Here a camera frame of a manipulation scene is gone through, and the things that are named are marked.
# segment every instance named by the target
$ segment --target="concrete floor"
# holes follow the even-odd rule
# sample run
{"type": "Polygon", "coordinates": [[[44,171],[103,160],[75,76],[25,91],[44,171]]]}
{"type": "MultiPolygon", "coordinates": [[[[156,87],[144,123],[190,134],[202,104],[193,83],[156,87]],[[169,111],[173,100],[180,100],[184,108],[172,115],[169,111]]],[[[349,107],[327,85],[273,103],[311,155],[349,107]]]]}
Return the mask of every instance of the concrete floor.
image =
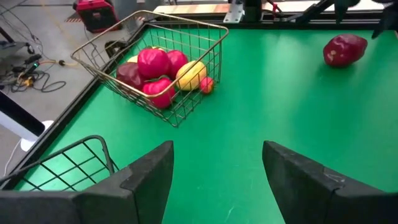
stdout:
{"type": "MultiPolygon", "coordinates": [[[[46,4],[71,4],[73,0],[43,0],[46,4]]],[[[15,0],[2,0],[1,5],[9,8],[16,5],[18,1],[15,0]]],[[[24,4],[40,4],[40,0],[28,0],[24,4]]],[[[134,12],[136,4],[132,4],[130,0],[118,0],[115,2],[116,12],[120,17],[124,17],[134,12]]],[[[147,6],[148,9],[154,9],[156,5],[152,2],[147,6]]],[[[38,37],[43,43],[44,54],[48,58],[56,60],[65,60],[69,63],[74,61],[70,58],[70,54],[80,45],[87,42],[84,33],[83,23],[64,23],[63,21],[73,14],[73,9],[70,6],[50,6],[47,7],[54,18],[62,25],[64,30],[73,36],[73,42],[69,41],[55,23],[49,18],[48,14],[42,7],[15,7],[12,12],[17,15],[26,25],[30,28],[32,33],[38,37]]],[[[18,31],[29,37],[28,30],[24,25],[18,21],[11,13],[5,12],[3,16],[11,22],[14,26],[18,27],[18,31]]],[[[8,27],[4,22],[4,17],[0,16],[0,26],[6,30],[9,35],[15,40],[25,41],[16,31],[8,27]]],[[[103,48],[107,40],[117,40],[121,36],[126,35],[125,30],[109,33],[103,38],[98,39],[95,44],[103,48]]],[[[37,45],[34,45],[35,51],[39,52],[37,45]]],[[[21,62],[29,57],[26,48],[21,49],[14,56],[7,60],[0,62],[0,74],[3,74],[5,68],[9,65],[20,65],[21,62]]],[[[38,70],[46,70],[51,64],[40,65],[38,70]]],[[[34,115],[41,121],[55,120],[58,115],[69,105],[69,103],[77,96],[77,94],[85,87],[85,85],[92,79],[92,76],[81,66],[77,67],[61,67],[54,65],[48,71],[50,74],[49,83],[56,81],[66,81],[66,86],[60,90],[51,93],[41,93],[34,89],[28,89],[22,93],[11,93],[6,88],[3,92],[7,93],[14,101],[20,104],[25,110],[34,115]]],[[[0,126],[0,177],[4,172],[4,166],[11,155],[11,151],[19,141],[19,137],[4,127],[0,126]]],[[[8,167],[10,171],[26,152],[17,148],[14,158],[8,167]]]]}

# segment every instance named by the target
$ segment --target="green tabletop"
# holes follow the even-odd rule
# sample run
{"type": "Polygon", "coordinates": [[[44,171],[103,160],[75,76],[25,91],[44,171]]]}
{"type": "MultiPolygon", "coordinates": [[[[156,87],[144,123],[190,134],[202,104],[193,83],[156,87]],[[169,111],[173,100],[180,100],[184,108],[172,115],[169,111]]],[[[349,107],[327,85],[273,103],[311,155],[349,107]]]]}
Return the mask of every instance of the green tabletop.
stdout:
{"type": "Polygon", "coordinates": [[[283,223],[262,165],[264,140],[397,191],[398,40],[350,31],[368,39],[366,55],[345,69],[326,66],[324,45],[347,32],[230,29],[221,83],[179,128],[100,87],[46,154],[98,134],[124,167],[173,140],[165,224],[283,223]]]}

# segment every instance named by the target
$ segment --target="gold wire basket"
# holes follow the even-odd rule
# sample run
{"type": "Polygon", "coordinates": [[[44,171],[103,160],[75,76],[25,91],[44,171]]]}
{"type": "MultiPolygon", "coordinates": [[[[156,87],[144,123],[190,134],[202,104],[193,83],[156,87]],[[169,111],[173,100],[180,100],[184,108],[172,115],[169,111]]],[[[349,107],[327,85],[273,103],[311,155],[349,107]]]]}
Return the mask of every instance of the gold wire basket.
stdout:
{"type": "Polygon", "coordinates": [[[203,99],[199,86],[192,86],[199,85],[201,80],[192,82],[194,78],[200,79],[199,74],[194,75],[189,81],[190,91],[177,88],[177,84],[180,84],[178,81],[197,62],[201,61],[205,64],[207,77],[211,77],[215,81],[215,85],[219,83],[221,78],[221,41],[227,35],[228,29],[223,26],[156,12],[137,11],[76,49],[71,57],[94,77],[99,78],[110,90],[150,111],[172,126],[178,127],[203,99]],[[110,32],[118,27],[124,29],[110,32]],[[116,40],[107,41],[103,49],[93,43],[95,40],[98,43],[113,39],[114,36],[117,36],[116,40]],[[156,95],[147,95],[117,80],[116,69],[118,65],[127,62],[130,57],[137,55],[139,51],[148,46],[160,47],[166,51],[180,50],[187,56],[188,61],[195,60],[196,62],[162,92],[156,95]],[[164,110],[156,108],[151,99],[169,94],[170,88],[175,88],[175,94],[171,97],[171,105],[164,110]]]}

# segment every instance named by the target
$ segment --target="red apple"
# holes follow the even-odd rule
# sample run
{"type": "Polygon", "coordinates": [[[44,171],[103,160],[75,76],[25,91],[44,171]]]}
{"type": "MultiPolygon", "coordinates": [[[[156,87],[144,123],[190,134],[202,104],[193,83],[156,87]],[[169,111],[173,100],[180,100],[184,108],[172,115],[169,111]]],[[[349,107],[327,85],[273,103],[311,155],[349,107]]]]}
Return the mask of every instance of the red apple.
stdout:
{"type": "Polygon", "coordinates": [[[142,90],[144,86],[144,79],[138,72],[138,64],[134,62],[120,65],[116,70],[116,79],[137,90],[142,90]]]}
{"type": "Polygon", "coordinates": [[[358,61],[365,54],[368,42],[353,34],[341,34],[323,48],[325,63],[332,67],[345,67],[358,61]]]}
{"type": "MultiPolygon", "coordinates": [[[[143,92],[147,95],[156,95],[165,90],[172,81],[168,78],[160,78],[157,81],[146,83],[143,92]]],[[[154,98],[149,98],[150,102],[158,109],[164,109],[172,104],[172,97],[175,94],[174,87],[170,87],[165,93],[154,98]]]]}
{"type": "Polygon", "coordinates": [[[141,50],[137,62],[139,73],[147,80],[167,75],[170,70],[169,58],[164,50],[141,50]]]}
{"type": "Polygon", "coordinates": [[[188,63],[188,58],[179,50],[171,50],[167,53],[167,56],[170,60],[170,71],[169,77],[174,80],[175,76],[177,75],[178,70],[188,63]]]}

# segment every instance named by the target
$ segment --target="yellow fruit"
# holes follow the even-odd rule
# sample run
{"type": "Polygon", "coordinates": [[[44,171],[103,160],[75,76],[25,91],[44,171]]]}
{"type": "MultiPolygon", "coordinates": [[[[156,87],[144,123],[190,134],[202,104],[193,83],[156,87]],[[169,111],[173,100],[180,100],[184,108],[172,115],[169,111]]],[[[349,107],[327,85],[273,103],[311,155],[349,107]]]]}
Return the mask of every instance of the yellow fruit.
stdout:
{"type": "Polygon", "coordinates": [[[127,60],[127,62],[137,63],[138,62],[138,55],[132,56],[129,60],[127,60]]]}
{"type": "Polygon", "coordinates": [[[163,48],[161,48],[161,47],[152,47],[152,49],[159,49],[159,50],[163,50],[163,51],[165,51],[163,48]]]}
{"type": "Polygon", "coordinates": [[[207,76],[206,66],[202,62],[198,62],[194,65],[189,71],[185,73],[185,71],[195,63],[196,61],[191,61],[182,66],[176,75],[176,79],[181,77],[181,79],[177,82],[177,87],[181,90],[195,90],[199,88],[200,81],[202,81],[207,76]]]}

